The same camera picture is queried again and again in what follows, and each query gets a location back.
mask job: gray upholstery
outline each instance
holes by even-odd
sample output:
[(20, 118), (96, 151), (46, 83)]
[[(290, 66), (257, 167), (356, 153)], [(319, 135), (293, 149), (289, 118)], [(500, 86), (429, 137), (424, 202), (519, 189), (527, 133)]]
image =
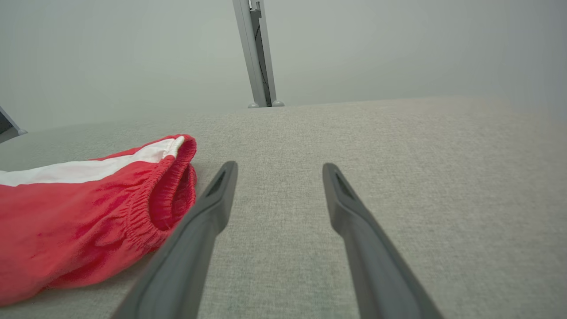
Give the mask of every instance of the gray upholstery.
[[(325, 205), (325, 162), (339, 166), (447, 318), (567, 313), (565, 124), (494, 102), (179, 110), (19, 136), (0, 144), (0, 170), (101, 157), (174, 133), (197, 140), (197, 195), (223, 162), (239, 164), (200, 318), (358, 317)], [(148, 258), (0, 317), (108, 318)]]

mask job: red fabric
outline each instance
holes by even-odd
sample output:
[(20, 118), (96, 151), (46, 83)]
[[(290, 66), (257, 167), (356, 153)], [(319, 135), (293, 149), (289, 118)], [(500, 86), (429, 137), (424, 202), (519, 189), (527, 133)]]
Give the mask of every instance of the red fabric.
[(180, 136), (177, 157), (98, 181), (0, 184), (0, 305), (101, 282), (159, 248), (195, 202), (195, 140), (165, 138)]

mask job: white wall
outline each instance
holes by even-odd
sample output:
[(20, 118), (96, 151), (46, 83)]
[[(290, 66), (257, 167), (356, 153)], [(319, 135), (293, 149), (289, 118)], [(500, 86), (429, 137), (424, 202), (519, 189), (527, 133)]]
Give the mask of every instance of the white wall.
[(231, 0), (0, 1), (0, 106), (30, 132), (252, 102)]
[(264, 0), (286, 105), (499, 95), (563, 109), (566, 0)]

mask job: clothing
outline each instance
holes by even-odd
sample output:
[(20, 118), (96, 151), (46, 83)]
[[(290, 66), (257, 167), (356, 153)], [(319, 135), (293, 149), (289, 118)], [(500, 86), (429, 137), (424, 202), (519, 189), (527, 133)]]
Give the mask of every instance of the clothing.
[(0, 171), (0, 305), (101, 282), (156, 250), (195, 202), (196, 142)]

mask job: white stripe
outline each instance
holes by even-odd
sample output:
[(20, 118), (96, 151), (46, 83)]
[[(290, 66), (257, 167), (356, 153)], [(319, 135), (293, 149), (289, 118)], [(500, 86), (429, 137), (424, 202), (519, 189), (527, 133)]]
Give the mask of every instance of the white stripe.
[(25, 171), (0, 171), (0, 185), (99, 181), (133, 162), (159, 163), (165, 156), (177, 157), (177, 150), (184, 141), (183, 136), (168, 138), (144, 146), (132, 155), (107, 158), (103, 161), (67, 162)]

